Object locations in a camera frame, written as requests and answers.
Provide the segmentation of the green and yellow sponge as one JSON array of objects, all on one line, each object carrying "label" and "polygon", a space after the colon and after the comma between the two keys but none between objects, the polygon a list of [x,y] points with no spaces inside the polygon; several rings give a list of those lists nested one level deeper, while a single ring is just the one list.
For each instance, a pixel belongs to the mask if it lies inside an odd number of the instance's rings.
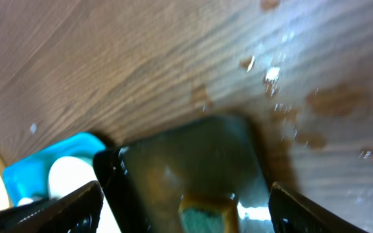
[{"label": "green and yellow sponge", "polygon": [[228,197],[184,195],[178,214],[184,233],[239,233],[237,202]]}]

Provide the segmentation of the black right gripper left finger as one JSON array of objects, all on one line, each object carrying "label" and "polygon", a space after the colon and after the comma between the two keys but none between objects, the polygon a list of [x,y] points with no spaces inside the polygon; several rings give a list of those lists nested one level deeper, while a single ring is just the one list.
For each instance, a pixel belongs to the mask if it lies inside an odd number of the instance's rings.
[{"label": "black right gripper left finger", "polygon": [[43,199],[0,211],[0,233],[94,233],[103,200],[99,182],[90,181],[60,199]]}]

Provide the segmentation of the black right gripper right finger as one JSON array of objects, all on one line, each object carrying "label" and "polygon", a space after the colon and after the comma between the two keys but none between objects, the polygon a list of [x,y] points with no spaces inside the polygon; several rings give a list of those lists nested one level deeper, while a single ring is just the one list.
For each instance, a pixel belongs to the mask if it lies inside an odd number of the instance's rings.
[{"label": "black right gripper right finger", "polygon": [[365,233],[280,182],[272,184],[268,207],[275,232]]}]

